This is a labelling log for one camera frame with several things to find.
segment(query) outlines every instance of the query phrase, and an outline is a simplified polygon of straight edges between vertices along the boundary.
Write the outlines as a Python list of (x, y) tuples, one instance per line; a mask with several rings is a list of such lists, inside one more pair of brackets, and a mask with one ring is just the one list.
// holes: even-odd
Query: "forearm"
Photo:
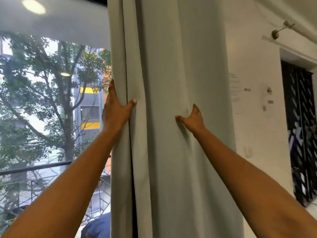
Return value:
[(208, 130), (195, 136), (257, 237), (312, 237), (316, 221), (276, 181)]
[(111, 130), (103, 130), (2, 237), (74, 237), (97, 187), (115, 135)]

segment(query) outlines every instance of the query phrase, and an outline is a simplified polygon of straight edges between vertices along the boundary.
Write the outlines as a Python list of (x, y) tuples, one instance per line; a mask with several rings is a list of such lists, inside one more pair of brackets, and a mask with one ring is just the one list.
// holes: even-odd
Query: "curtain fold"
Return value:
[(112, 238), (135, 229), (139, 238), (243, 237), (231, 195), (174, 119), (196, 103), (206, 127), (235, 148), (220, 10), (219, 0), (108, 0), (117, 94), (122, 104), (138, 100), (113, 150)]

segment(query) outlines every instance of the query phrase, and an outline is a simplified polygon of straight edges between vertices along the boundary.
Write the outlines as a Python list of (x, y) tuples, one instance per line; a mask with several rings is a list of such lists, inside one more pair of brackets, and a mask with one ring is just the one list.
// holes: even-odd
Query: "person's right arm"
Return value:
[(194, 104), (176, 116), (193, 133), (258, 238), (315, 238), (317, 221), (275, 180), (209, 132)]

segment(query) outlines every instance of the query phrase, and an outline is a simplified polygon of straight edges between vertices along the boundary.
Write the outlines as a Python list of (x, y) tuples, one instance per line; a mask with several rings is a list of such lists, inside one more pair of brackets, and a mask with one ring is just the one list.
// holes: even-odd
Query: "glass window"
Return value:
[[(37, 2), (0, 0), (0, 236), (101, 131), (112, 78), (107, 8)], [(109, 159), (80, 230), (110, 212), (110, 174)]]
[(99, 107), (81, 107), (81, 121), (99, 121)]

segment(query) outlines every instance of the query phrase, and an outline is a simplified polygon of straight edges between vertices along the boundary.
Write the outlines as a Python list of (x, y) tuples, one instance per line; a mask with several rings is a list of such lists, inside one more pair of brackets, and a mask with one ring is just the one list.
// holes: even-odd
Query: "blue clothing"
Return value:
[(81, 238), (110, 238), (111, 213), (89, 222), (81, 231)]

